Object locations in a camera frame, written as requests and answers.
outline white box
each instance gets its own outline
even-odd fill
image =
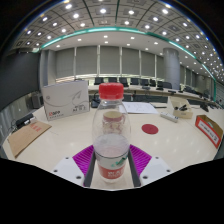
[[[185,110],[185,111],[174,110],[175,107],[180,108],[180,107],[184,106],[185,104],[186,104],[186,108],[188,108],[188,110]],[[180,98],[180,97],[168,96],[167,109],[170,114],[173,114],[176,117],[190,119],[193,116],[193,112],[191,110],[191,106],[190,106],[188,100]]]
[[[42,88],[48,121],[89,111],[88,82],[64,82]]]

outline cardboard box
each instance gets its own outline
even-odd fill
[[[206,115],[198,115],[196,117],[195,126],[211,140],[216,148],[219,147],[223,136],[223,130],[216,122]]]
[[[175,107],[180,108],[184,106],[185,104],[188,110],[185,110],[185,111],[174,110]],[[180,97],[168,96],[167,109],[170,114],[173,114],[176,117],[191,119],[193,116],[191,105],[189,104],[188,100],[180,98]]]
[[[48,121],[89,111],[88,82],[64,82],[42,88]]]

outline white table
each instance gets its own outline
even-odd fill
[[[161,157],[174,171],[187,166],[213,160],[217,149],[212,142],[195,127],[196,115],[206,114],[224,129],[224,110],[210,109],[209,113],[202,109],[192,109],[192,119],[179,119],[173,123],[159,116],[159,114],[129,114],[132,139],[131,144],[144,150],[151,156]],[[34,112],[39,121],[48,123],[52,127],[30,144],[17,158],[12,155],[10,145],[6,140],[3,148],[8,159],[31,164],[46,171],[52,171],[58,162],[66,157],[72,157],[82,149],[92,145],[92,121],[96,109],[90,112],[47,121],[44,107]],[[144,124],[153,124],[159,132],[148,135],[141,129]],[[131,172],[127,161],[124,177],[118,183],[106,184],[99,176],[98,166],[95,164],[91,188],[97,189],[128,189],[133,188]]]

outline plastic bottle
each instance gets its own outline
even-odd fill
[[[128,157],[131,127],[122,103],[121,83],[99,85],[101,102],[93,119],[93,146],[102,179],[108,183],[122,178]]]

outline purple mat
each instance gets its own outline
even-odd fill
[[[84,176],[86,176],[89,169],[93,153],[94,148],[93,145],[91,145],[72,157]]]
[[[145,169],[152,157],[134,145],[130,145],[130,152],[138,176],[140,176],[141,172]],[[93,145],[91,145],[72,157],[85,176],[89,169],[93,153],[94,148]]]
[[[152,156],[150,156],[149,154],[147,154],[146,152],[142,151],[141,149],[139,149],[138,147],[134,145],[130,145],[130,152],[131,152],[138,176],[140,176],[142,171],[148,165]]]

